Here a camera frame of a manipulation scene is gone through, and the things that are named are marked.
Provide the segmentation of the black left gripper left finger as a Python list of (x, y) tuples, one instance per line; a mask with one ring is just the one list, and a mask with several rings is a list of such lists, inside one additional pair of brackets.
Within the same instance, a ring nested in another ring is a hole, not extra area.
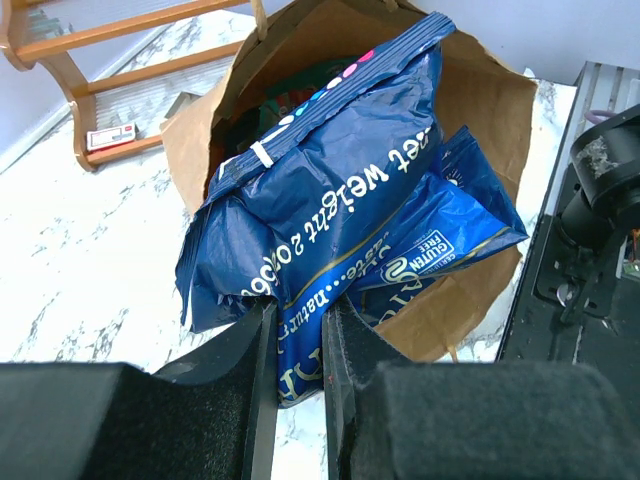
[(127, 363), (5, 363), (5, 479), (267, 479), (277, 305), (153, 374)]

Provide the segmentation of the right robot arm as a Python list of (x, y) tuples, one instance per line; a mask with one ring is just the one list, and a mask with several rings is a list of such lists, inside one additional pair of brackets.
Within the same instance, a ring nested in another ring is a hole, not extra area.
[(639, 106), (585, 131), (570, 156), (574, 193), (551, 220), (537, 286), (565, 325), (608, 314), (620, 250), (639, 227)]

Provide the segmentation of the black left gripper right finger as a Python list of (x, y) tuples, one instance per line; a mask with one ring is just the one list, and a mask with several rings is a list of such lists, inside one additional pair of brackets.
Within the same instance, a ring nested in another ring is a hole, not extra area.
[(639, 433), (596, 370), (417, 363), (347, 297), (322, 319), (333, 479), (635, 479)]

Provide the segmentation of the blue salt vinegar chips bag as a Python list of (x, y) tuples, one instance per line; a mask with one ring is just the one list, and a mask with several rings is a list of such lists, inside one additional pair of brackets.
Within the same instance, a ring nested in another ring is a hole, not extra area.
[(343, 294), (429, 286), (527, 236), (467, 128), (435, 114), (440, 13), (367, 52), (214, 174), (176, 266), (194, 332), (276, 299), (277, 396), (321, 386), (321, 324)]

